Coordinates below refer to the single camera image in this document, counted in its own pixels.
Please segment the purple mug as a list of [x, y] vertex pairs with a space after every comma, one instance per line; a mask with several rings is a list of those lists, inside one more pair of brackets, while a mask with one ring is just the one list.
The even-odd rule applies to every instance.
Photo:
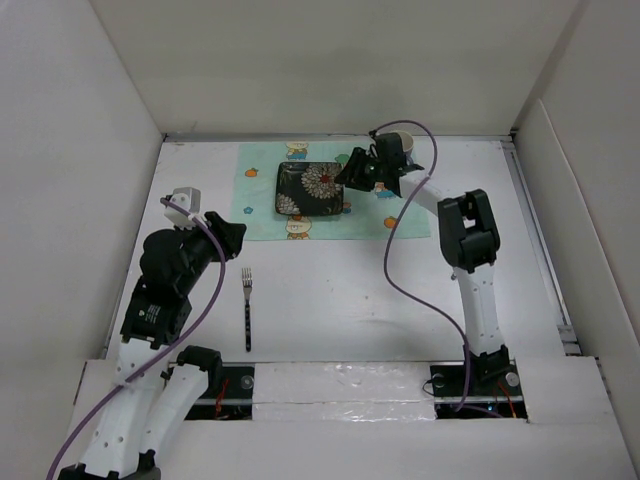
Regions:
[[392, 130], [392, 133], [397, 134], [401, 140], [401, 146], [403, 153], [405, 155], [406, 163], [413, 164], [414, 160], [412, 158], [413, 148], [414, 148], [414, 138], [413, 136], [402, 130]]

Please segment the green cartoon print cloth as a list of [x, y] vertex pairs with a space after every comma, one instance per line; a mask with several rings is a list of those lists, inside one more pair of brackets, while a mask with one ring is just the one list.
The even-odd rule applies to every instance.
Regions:
[[275, 187], [282, 162], [337, 162], [342, 167], [365, 140], [247, 143], [239, 147], [231, 217], [247, 225], [250, 241], [379, 240], [388, 237], [403, 201], [382, 183], [371, 192], [344, 190], [343, 211], [325, 217], [275, 212]]

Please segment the fork with dark handle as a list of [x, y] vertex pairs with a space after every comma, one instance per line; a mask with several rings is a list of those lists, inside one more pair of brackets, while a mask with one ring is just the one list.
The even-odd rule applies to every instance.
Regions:
[[251, 331], [251, 293], [253, 290], [252, 271], [250, 267], [241, 270], [242, 288], [244, 295], [244, 331], [245, 331], [245, 350], [252, 350], [252, 331]]

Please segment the black floral square plate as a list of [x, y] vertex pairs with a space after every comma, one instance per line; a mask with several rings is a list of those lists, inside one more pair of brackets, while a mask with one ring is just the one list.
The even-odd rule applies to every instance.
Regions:
[[337, 162], [282, 162], [275, 187], [275, 212], [286, 216], [325, 217], [343, 211], [344, 187], [336, 182]]

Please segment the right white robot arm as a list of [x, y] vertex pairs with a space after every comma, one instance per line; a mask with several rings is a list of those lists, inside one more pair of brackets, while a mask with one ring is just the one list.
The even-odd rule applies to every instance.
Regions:
[[486, 393], [497, 384], [499, 375], [510, 368], [494, 293], [494, 266], [501, 238], [489, 196], [482, 189], [455, 196], [436, 186], [433, 176], [439, 150], [434, 136], [429, 137], [433, 151], [429, 168], [412, 159], [410, 135], [373, 130], [369, 136], [369, 148], [353, 150], [336, 182], [358, 191], [370, 191], [381, 183], [403, 200], [385, 247], [385, 275], [389, 274], [392, 241], [409, 207], [419, 206], [436, 217], [440, 251], [459, 287], [464, 324], [459, 325], [430, 303], [425, 305], [445, 317], [461, 335], [463, 391]]

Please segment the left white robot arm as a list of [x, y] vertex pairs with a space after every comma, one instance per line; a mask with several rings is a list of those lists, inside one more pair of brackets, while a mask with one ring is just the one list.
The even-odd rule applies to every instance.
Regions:
[[143, 242], [111, 390], [60, 447], [50, 479], [160, 478], [160, 457], [195, 401], [222, 387], [220, 353], [185, 342], [195, 330], [189, 294], [210, 264], [226, 272], [247, 228], [215, 212], [165, 213], [173, 228]]

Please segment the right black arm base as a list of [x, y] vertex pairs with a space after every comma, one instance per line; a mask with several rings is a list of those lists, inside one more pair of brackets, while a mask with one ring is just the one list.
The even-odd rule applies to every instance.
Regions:
[[462, 363], [435, 363], [429, 366], [429, 377], [423, 392], [434, 402], [438, 420], [523, 419], [528, 418], [522, 384], [517, 367], [512, 363], [497, 377], [480, 383], [471, 378], [460, 409], [465, 385]]

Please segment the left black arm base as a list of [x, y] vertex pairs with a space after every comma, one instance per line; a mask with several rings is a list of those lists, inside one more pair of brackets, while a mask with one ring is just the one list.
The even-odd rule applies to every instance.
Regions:
[[186, 420], [245, 421], [253, 416], [255, 365], [224, 364], [221, 380], [191, 407]]

